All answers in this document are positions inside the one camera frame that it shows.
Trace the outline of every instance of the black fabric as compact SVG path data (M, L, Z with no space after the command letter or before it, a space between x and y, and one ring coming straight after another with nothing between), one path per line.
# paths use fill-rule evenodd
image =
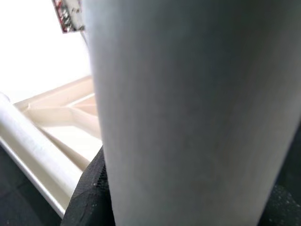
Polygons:
M89 164L73 193L61 226L114 226L103 149Z
M61 219L0 146L0 226L58 226Z

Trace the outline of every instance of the gray cylindrical object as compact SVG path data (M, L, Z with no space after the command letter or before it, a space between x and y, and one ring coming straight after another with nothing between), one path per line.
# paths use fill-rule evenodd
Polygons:
M298 1L87 0L118 226L255 226L301 112Z

